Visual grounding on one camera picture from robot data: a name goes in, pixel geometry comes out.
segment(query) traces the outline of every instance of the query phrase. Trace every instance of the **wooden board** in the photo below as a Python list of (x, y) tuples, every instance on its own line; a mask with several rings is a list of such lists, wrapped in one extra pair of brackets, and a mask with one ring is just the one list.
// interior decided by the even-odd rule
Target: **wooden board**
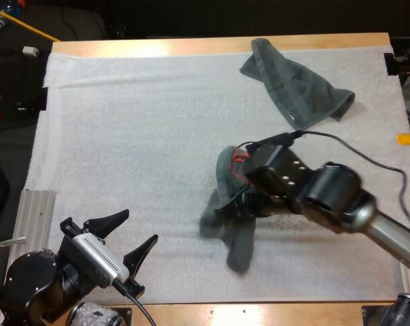
[[(263, 36), (279, 50), (390, 45), (387, 33)], [(52, 51), (89, 58), (134, 58), (250, 52), (257, 37), (56, 42)]]
[[(157, 325), (163, 326), (362, 326), (362, 306), (390, 305), (382, 303), (290, 303), (290, 304), (162, 304), (146, 309)], [(132, 326), (148, 325), (135, 306)], [(63, 316), (54, 326), (64, 326)]]
[[(150, 39), (54, 43), (55, 53), (90, 58), (161, 57), (251, 51), (256, 37), (208, 39)], [(387, 33), (265, 36), (279, 50), (389, 46)], [(361, 326), (361, 307), (383, 303), (271, 303), (271, 304), (165, 304), (148, 305), (157, 325), (333, 325)], [(132, 324), (148, 325), (135, 306)], [(63, 326), (66, 316), (55, 326)]]

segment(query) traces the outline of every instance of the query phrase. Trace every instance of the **gray towel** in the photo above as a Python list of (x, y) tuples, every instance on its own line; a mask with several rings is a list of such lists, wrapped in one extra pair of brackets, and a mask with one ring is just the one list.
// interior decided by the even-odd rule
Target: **gray towel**
[(281, 114), (295, 130), (331, 116), (339, 121), (354, 93), (334, 88), (317, 73), (283, 57), (266, 39), (252, 41), (253, 55), (240, 72), (264, 83)]
[[(253, 256), (253, 235), (255, 218), (220, 217), (215, 213), (226, 205), (244, 185), (228, 169), (235, 147), (224, 149), (217, 160), (217, 189), (211, 194), (208, 205), (200, 217), (200, 235), (204, 238), (220, 238), (228, 247), (226, 263), (235, 272), (244, 273)], [(242, 163), (234, 163), (233, 169), (242, 172)]]

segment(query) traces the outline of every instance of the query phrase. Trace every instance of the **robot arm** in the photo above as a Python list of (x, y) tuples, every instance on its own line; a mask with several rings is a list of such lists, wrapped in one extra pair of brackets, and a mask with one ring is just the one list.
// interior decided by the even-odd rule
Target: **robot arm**
[(247, 145), (244, 176), (255, 187), (217, 213), (243, 209), (241, 216), (265, 217), (289, 210), (335, 233), (362, 233), (410, 268), (410, 229), (379, 211), (375, 197), (347, 166), (328, 162), (309, 169), (289, 149), (293, 140), (293, 134), (280, 134)]
[(114, 286), (136, 302), (145, 287), (136, 273), (156, 244), (154, 235), (120, 261), (104, 238), (121, 225), (129, 212), (91, 219), (78, 227), (72, 218), (60, 224), (64, 238), (58, 254), (50, 250), (27, 253), (10, 266), (0, 292), (3, 326), (53, 323), (95, 287)]

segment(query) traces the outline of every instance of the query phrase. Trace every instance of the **red wire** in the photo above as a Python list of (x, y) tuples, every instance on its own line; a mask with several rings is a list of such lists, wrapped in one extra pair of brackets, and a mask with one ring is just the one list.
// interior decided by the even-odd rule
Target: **red wire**
[(237, 172), (235, 172), (233, 170), (233, 165), (234, 165), (234, 162), (243, 163), (247, 161), (247, 159), (250, 158), (248, 153), (238, 153), (237, 154), (238, 150), (242, 146), (245, 146), (249, 143), (252, 143), (252, 142), (246, 142), (246, 143), (240, 144), (237, 147), (235, 147), (234, 150), (232, 151), (231, 160), (229, 161), (229, 164), (228, 164), (229, 165), (228, 168), (229, 168), (229, 171), (231, 171), (231, 174), (233, 174), (237, 179), (243, 181), (245, 184), (249, 184), (249, 181), (244, 176), (239, 175)]

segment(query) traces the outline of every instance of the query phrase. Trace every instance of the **metal pipe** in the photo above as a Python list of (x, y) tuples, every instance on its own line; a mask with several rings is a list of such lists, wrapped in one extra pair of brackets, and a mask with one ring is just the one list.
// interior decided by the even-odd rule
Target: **metal pipe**
[(378, 211), (363, 234), (410, 268), (410, 229)]

